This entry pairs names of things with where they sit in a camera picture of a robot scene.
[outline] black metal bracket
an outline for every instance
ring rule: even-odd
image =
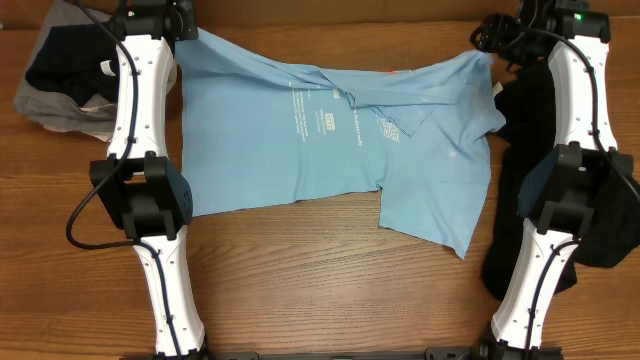
[[[610,151],[625,176],[633,173],[633,157]],[[520,216],[531,219],[540,234],[549,230],[576,237],[587,234],[598,199],[622,191],[624,185],[595,150],[578,143],[557,145],[525,178],[520,188]]]
[[[118,161],[125,164],[109,177]],[[135,181],[136,173],[143,173],[145,181]],[[113,224],[129,239],[166,235],[175,240],[180,228],[191,223],[191,188],[167,157],[92,161],[89,177],[94,187],[107,179],[98,195]]]
[[[120,0],[112,31],[121,41],[129,35],[164,37],[173,50],[176,41],[198,38],[193,0]]]
[[[528,68],[548,58],[556,40],[525,33],[527,27],[546,30],[567,39],[577,35],[611,41],[609,16],[589,11],[585,0],[525,0],[518,18],[494,14],[471,34],[476,49],[496,53],[511,65]]]

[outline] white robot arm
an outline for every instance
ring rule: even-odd
[[[113,140],[107,160],[91,164],[95,189],[74,212],[67,236],[74,245],[90,250],[134,246],[156,322],[153,359],[206,359],[205,330],[195,308],[186,257],[191,191],[167,158],[165,142],[165,97],[175,64],[173,47],[175,41],[197,38],[193,4],[191,0],[129,0],[121,3],[112,27],[103,29],[118,44],[120,83]],[[146,181],[127,182],[134,176]],[[86,245],[73,239],[75,217],[95,194],[132,241]]]

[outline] wood grain surface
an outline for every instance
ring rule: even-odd
[[[117,6],[115,0],[83,0],[83,3],[109,13]],[[194,3],[198,24],[209,27],[481,21],[494,13],[515,15],[520,0],[194,0]],[[592,11],[610,16],[640,15],[637,0],[590,0],[589,4]]]
[[[416,68],[469,49],[473,22],[210,28],[277,60],[363,70]],[[612,23],[610,118],[640,169],[640,20]],[[155,329],[131,249],[81,251],[64,236],[106,145],[58,134],[12,100],[34,31],[0,32],[0,359],[117,359],[151,353]],[[496,79],[506,79],[496,65]],[[180,89],[169,95],[169,153],[180,166]],[[498,308],[480,280],[492,241],[506,144],[490,138],[490,191],[464,261],[451,250],[377,227],[379,194],[351,194],[198,218],[188,262],[215,351],[420,351],[473,345]],[[122,239],[99,201],[75,232]],[[567,359],[640,358],[640,252],[611,270],[579,266],[555,297],[544,343]]]

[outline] t-shirt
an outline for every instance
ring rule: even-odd
[[[195,216],[382,190],[381,227],[464,257],[490,180],[485,134],[505,122],[489,55],[411,71],[330,70],[200,30],[176,44],[176,59]]]

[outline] shirt sleeve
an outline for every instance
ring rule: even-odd
[[[451,247],[464,259],[488,184],[416,181],[382,189],[380,226]]]

